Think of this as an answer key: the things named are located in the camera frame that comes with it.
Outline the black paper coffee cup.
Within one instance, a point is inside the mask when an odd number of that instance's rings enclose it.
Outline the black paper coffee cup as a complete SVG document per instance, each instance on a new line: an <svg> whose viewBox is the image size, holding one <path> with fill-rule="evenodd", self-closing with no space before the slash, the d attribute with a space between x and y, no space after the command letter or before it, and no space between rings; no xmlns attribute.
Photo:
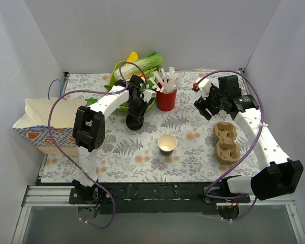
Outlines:
<svg viewBox="0 0 305 244"><path fill-rule="evenodd" d="M158 147L161 155L170 156L177 146L177 139L172 134L164 134L158 139Z"/></svg>

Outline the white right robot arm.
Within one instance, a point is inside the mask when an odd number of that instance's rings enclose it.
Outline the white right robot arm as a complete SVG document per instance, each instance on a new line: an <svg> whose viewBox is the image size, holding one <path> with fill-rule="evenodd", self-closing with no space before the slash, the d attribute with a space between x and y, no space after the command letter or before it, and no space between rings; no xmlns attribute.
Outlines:
<svg viewBox="0 0 305 244"><path fill-rule="evenodd" d="M223 173L215 181L221 184L220 194L209 194L215 186L212 183L204 190L205 196L231 202L250 194L259 200L266 200L294 193L303 173L302 163L290 159L274 139L264 122L259 95L243 95L238 83L241 74L236 71L231 73L230 76L218 78L218 86L206 76L197 79L193 84L193 91L200 92L201 96L194 106L207 120L221 110L230 114L251 145L246 154L254 152L260 171L251 177L228 177Z"/></svg>

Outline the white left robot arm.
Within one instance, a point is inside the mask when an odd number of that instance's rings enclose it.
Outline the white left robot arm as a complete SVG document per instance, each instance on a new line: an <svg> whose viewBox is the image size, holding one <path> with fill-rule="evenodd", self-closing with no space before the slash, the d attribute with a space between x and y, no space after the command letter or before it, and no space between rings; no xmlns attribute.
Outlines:
<svg viewBox="0 0 305 244"><path fill-rule="evenodd" d="M127 89L124 88L125 84L119 80L112 87L112 94L105 95L88 107L80 106L76 112L73 137L78 149L81 174L73 183L84 186L80 197L86 203L93 203L98 197L97 189L92 186L97 181L97 153L105 140L105 121L108 116L121 104L127 103L127 127L136 131L143 126L151 95L144 94L141 90L143 80L136 75L130 78Z"/></svg>

